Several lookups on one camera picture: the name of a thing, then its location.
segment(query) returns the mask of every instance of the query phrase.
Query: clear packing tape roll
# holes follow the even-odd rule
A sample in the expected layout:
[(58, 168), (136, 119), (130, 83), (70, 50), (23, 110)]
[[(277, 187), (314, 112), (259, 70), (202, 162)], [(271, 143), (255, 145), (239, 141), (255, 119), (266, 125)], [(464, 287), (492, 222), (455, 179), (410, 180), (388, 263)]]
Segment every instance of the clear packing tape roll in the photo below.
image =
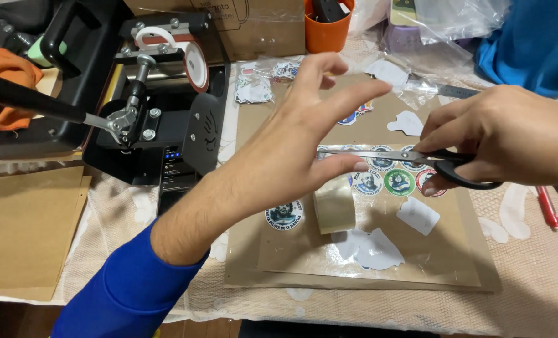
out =
[(352, 230), (356, 227), (354, 198), (348, 175), (325, 183), (314, 192), (314, 211), (320, 234)]

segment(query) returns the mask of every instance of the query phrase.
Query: table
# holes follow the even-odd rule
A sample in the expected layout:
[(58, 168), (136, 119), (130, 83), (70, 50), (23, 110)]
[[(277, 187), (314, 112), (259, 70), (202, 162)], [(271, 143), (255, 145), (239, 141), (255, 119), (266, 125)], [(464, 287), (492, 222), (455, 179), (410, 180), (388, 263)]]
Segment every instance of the table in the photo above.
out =
[[(365, 63), (377, 56), (377, 45), (364, 38), (349, 39), (342, 53), (351, 65), (351, 72), (364, 69)], [(486, 83), (468, 71), (450, 79), (448, 84), (484, 89)], [(229, 97), (233, 96), (234, 83), (232, 76)], [(220, 163), (235, 152), (238, 113), (238, 105), (229, 99)], [(21, 170), (34, 170), (57, 164), (18, 166)], [(87, 205), (54, 297), (47, 304), (68, 302), (113, 250), (155, 217), (157, 187), (132, 187), (89, 169), (87, 174), (94, 176)], [(558, 195), (551, 190), (551, 196), (558, 211)], [(494, 191), (471, 191), (471, 198), (478, 216), (483, 218), (482, 229), (503, 281), (504, 291), (500, 295), (406, 290), (224, 289), (227, 232), (214, 242), (210, 258), (166, 321), (225, 317), (379, 326), (444, 334), (558, 337), (558, 233), (545, 224), (535, 189), (505, 184)], [(520, 223), (511, 221), (516, 217)], [(0, 301), (45, 304), (6, 297), (0, 297)]]

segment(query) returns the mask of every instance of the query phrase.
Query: blue sweatshirt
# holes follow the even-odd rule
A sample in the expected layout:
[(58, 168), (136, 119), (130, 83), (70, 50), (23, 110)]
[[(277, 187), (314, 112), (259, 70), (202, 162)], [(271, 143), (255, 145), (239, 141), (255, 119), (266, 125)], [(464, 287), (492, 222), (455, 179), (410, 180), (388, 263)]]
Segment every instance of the blue sweatshirt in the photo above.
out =
[(58, 317), (52, 338), (151, 338), (208, 258), (172, 266), (156, 256), (150, 224), (115, 250)]
[(558, 0), (514, 0), (501, 30), (482, 41), (478, 73), (558, 97)]

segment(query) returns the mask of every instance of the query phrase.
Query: orange container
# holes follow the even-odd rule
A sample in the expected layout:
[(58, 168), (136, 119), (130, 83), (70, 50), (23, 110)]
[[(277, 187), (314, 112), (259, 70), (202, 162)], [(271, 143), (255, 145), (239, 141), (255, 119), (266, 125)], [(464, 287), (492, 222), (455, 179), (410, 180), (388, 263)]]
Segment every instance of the orange container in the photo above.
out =
[(304, 26), (306, 29), (306, 49), (311, 53), (339, 52), (346, 44), (350, 17), (354, 11), (354, 0), (339, 0), (350, 9), (350, 13), (343, 19), (321, 23), (310, 19), (313, 14), (312, 0), (304, 0)]

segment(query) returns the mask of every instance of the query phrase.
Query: hand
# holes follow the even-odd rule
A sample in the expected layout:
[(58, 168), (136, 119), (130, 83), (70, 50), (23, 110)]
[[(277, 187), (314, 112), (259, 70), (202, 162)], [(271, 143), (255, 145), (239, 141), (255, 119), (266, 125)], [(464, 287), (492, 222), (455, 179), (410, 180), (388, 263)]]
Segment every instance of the hand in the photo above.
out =
[(319, 89), (335, 85), (324, 74), (347, 70), (336, 53), (306, 57), (283, 103), (260, 129), (154, 224), (150, 240), (156, 255), (172, 265), (194, 264), (240, 220), (293, 202), (340, 174), (365, 172), (369, 166), (358, 156), (316, 159), (316, 147), (339, 120), (391, 89), (369, 80), (321, 100)]
[[(477, 153), (456, 173), (475, 182), (558, 185), (558, 102), (521, 87), (498, 85), (429, 114), (415, 151), (456, 146)], [(426, 196), (456, 187), (439, 175)]]

